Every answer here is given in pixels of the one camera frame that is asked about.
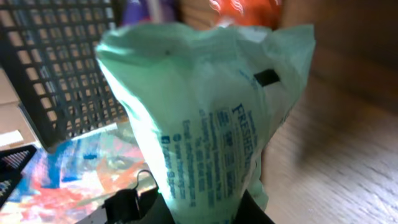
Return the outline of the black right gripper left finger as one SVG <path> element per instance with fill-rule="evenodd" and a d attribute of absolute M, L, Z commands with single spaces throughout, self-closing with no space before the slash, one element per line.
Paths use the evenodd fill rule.
<path fill-rule="evenodd" d="M 175 224 L 171 212 L 158 189 L 147 190 L 138 200 L 140 219 L 138 224 Z"/>

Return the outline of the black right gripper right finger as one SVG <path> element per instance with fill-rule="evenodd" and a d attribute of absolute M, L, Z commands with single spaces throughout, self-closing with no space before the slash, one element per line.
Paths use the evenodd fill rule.
<path fill-rule="evenodd" d="M 240 201 L 238 212 L 233 224 L 275 224 L 269 216 L 257 205 L 246 190 Z"/>

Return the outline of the red purple snack packet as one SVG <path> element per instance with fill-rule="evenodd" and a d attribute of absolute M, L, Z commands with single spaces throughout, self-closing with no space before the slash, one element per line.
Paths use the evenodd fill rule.
<path fill-rule="evenodd" d="M 127 0 L 124 3 L 121 25 L 176 22 L 176 7 L 174 0 Z"/>

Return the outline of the light teal wipes packet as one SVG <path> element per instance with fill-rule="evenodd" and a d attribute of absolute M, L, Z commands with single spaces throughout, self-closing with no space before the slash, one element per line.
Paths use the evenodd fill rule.
<path fill-rule="evenodd" d="M 243 195 L 263 209 L 261 153 L 301 97 L 311 24 L 105 32 L 96 59 L 177 223 L 231 223 Z"/>

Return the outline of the orange brown snack bar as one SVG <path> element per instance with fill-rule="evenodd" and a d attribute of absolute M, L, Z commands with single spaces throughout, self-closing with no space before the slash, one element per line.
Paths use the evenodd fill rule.
<path fill-rule="evenodd" d="M 210 0 L 218 13 L 220 27 L 262 26 L 276 29 L 282 14 L 282 0 Z"/>

